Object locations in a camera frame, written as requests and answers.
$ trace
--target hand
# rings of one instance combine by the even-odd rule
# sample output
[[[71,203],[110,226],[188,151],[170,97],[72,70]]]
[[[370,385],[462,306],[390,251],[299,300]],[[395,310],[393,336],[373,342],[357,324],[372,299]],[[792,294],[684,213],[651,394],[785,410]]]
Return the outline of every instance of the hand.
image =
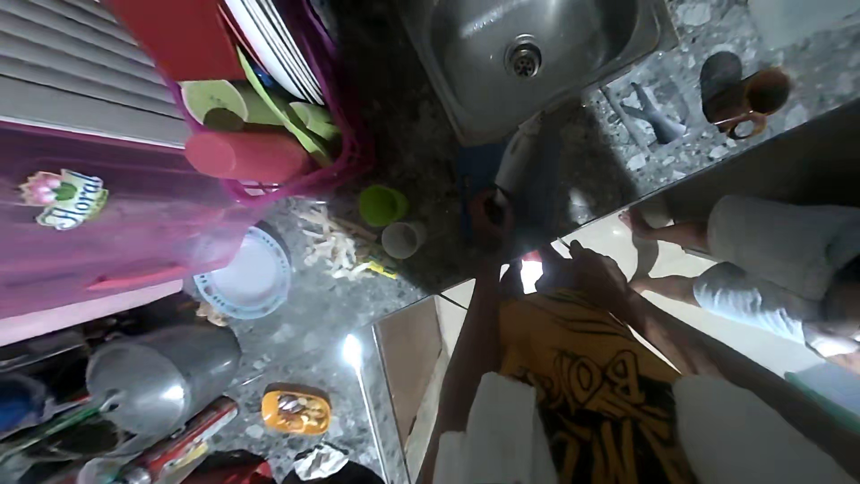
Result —
[[[540,252],[544,275],[537,282],[538,289],[579,291],[593,304],[612,312],[627,306],[627,277],[612,258],[585,249],[576,240],[570,244],[570,259],[551,248]]]
[[[469,213],[475,246],[483,252],[486,260],[501,264],[510,248],[513,209],[510,203],[505,203],[504,207],[496,204],[495,194],[495,189],[487,189],[476,195],[469,204]]]

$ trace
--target kitchen counter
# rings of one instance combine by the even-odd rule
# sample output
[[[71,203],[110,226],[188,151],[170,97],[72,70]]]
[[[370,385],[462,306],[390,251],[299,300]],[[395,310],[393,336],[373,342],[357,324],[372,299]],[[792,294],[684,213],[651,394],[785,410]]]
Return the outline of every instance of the kitchen counter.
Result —
[[[315,0],[315,6],[342,46],[347,71],[365,101],[364,117],[375,133],[378,155],[374,172],[321,200],[333,214],[360,222],[356,210],[360,190],[371,183],[387,184],[409,198],[406,220],[423,221],[428,239],[404,261],[397,280],[383,276],[335,280],[323,274],[322,264],[309,267],[303,262],[307,240],[297,230],[294,212],[313,201],[279,202],[267,221],[284,235],[292,253],[295,273],[289,300],[266,318],[231,323],[244,357],[227,394],[241,402],[243,411],[218,434],[216,447],[267,456],[278,480],[283,479],[295,454],[321,438],[268,430],[261,421],[260,398],[268,383],[309,384],[331,393],[336,423],[325,438],[378,473],[385,468],[391,482],[405,482],[370,324],[468,278],[474,254],[460,237],[455,185],[459,147],[389,4]],[[740,57],[745,76],[764,66],[782,66],[794,81],[788,103],[769,118],[769,127],[760,136],[735,142],[706,125],[701,133],[653,155],[630,137],[598,88],[587,90],[581,100],[565,103],[554,114],[558,124],[552,129],[561,146],[552,208],[557,213],[555,235],[570,233],[858,97],[858,26],[767,51],[742,1],[669,2],[669,8],[680,44],[645,59],[639,72],[670,72],[674,82],[700,102],[696,86],[703,62],[712,53],[729,50]],[[342,341],[350,332],[366,349],[362,382],[341,358]]]

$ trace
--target floral logo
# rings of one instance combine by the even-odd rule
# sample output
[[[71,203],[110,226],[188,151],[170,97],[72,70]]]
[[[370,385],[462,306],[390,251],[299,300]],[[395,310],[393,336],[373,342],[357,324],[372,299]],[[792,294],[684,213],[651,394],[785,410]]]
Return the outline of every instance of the floral logo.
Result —
[[[36,221],[57,230],[69,230],[92,220],[104,207],[108,191],[99,177],[71,170],[60,174],[38,171],[20,185],[24,203],[45,207]]]

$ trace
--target red cup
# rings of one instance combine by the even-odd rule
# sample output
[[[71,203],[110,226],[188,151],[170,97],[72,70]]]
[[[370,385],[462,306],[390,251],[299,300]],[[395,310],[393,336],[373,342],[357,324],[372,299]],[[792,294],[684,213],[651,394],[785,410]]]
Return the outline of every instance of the red cup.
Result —
[[[277,133],[195,133],[185,143],[185,158],[211,177],[264,183],[289,181],[312,166],[298,141]]]

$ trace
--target stainless steel sink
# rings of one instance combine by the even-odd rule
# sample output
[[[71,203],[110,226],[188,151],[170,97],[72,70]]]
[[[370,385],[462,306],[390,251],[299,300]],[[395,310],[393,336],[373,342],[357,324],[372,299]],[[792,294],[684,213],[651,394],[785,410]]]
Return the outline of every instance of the stainless steel sink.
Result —
[[[589,84],[675,47],[663,0],[399,0],[460,142],[494,141]]]

